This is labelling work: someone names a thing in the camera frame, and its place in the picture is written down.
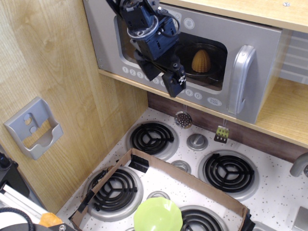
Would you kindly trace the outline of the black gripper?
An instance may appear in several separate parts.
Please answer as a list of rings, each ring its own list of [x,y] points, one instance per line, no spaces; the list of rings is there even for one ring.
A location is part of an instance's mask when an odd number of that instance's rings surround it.
[[[163,73],[171,98],[186,89],[186,73],[175,54],[179,30],[174,22],[180,25],[171,14],[134,16],[129,21],[129,36],[136,47],[134,58],[149,81]]]

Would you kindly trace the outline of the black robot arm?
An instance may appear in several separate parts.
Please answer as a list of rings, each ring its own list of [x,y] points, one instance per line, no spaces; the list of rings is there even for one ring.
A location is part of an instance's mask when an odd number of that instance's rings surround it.
[[[157,0],[109,0],[108,5],[127,26],[135,47],[134,58],[149,80],[160,73],[170,95],[175,98],[186,88],[183,65],[176,55],[180,23]]]

